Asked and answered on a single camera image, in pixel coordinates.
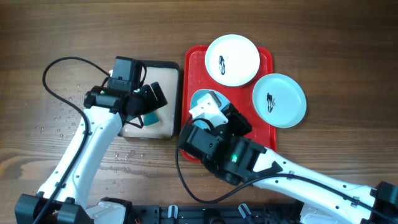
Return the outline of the green yellow sponge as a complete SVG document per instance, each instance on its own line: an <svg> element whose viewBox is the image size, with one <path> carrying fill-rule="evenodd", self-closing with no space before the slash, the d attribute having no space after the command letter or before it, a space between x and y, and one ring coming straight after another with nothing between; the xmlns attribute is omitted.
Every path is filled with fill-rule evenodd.
<svg viewBox="0 0 398 224"><path fill-rule="evenodd" d="M160 121L155 111L147 113L143 116L144 126L150 126Z"/></svg>

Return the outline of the white plate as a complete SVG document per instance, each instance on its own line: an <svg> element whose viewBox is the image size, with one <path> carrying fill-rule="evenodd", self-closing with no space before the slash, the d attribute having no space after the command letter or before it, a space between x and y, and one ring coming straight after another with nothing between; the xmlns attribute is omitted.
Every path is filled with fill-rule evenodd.
<svg viewBox="0 0 398 224"><path fill-rule="evenodd" d="M224 86L250 82L260 66L257 47L246 37L227 34L215 39L205 53L205 67L210 77Z"/></svg>

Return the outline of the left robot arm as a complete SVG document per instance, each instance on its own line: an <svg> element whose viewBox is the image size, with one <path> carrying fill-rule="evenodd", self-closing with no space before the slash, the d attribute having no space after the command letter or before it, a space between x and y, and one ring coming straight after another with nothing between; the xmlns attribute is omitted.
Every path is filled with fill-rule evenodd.
<svg viewBox="0 0 398 224"><path fill-rule="evenodd" d="M22 194L14 212L18 223L135 223L132 203L106 197L88 208L88 193L104 154L125 124L167 104L154 82L144 83L142 60L116 57L112 73L85 94L83 109L70 106L81 121L51 176L35 195Z"/></svg>

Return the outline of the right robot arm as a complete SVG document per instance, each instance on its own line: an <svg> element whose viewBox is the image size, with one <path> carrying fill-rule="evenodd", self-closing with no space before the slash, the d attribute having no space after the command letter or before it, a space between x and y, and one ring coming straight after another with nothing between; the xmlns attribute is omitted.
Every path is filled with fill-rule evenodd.
<svg viewBox="0 0 398 224"><path fill-rule="evenodd" d="M395 185L350 184L297 165L245 138L251 125L232 104L203 101L189 113L177 148L235 186L213 203L253 185L301 201L301 223L397 223Z"/></svg>

